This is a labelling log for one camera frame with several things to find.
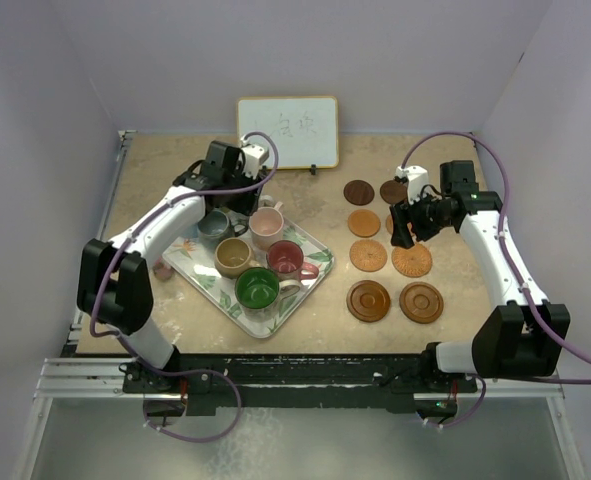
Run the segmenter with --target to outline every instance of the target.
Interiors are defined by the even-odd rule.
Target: red cup
[[[319,268],[305,262],[302,249],[289,240],[274,243],[268,249],[266,263],[280,280],[314,280],[319,276]]]

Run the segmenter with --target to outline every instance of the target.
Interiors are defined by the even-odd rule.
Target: whiteboard
[[[332,168],[339,162],[337,99],[325,97],[247,97],[237,102],[239,136],[259,130],[279,151],[278,168]],[[253,143],[268,147],[261,137]],[[266,164],[273,166],[271,155]]]

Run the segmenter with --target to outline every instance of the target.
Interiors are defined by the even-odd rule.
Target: green cup
[[[266,268],[251,268],[235,282],[235,296],[246,318],[263,322],[275,318],[282,299],[303,288],[299,280],[283,280]]]

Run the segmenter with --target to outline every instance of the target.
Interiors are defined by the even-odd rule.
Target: gray cup
[[[233,225],[228,215],[221,210],[213,210],[197,223],[199,241],[212,252],[227,238],[239,237],[246,230],[248,230],[247,224],[236,223]]]

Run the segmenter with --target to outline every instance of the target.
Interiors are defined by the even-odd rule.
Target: yellow cup
[[[227,238],[215,250],[215,268],[226,278],[237,278],[249,268],[261,267],[244,240]]]

